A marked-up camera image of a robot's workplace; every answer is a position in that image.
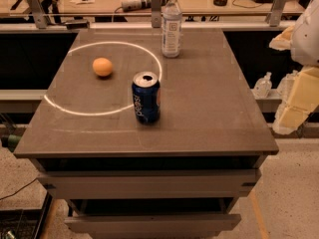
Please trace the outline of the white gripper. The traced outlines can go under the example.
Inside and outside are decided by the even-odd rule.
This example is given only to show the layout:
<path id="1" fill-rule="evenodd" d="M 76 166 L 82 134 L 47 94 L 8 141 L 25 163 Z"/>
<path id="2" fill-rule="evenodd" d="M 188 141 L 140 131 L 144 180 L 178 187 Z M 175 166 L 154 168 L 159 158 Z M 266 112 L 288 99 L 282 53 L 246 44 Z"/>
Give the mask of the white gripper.
<path id="1" fill-rule="evenodd" d="M 273 38 L 269 47 L 277 51 L 291 49 L 291 57 L 303 65 L 295 76 L 286 100 L 275 115 L 273 130 L 290 134 L 319 107 L 319 0 L 312 0 L 295 26 L 289 26 Z"/>

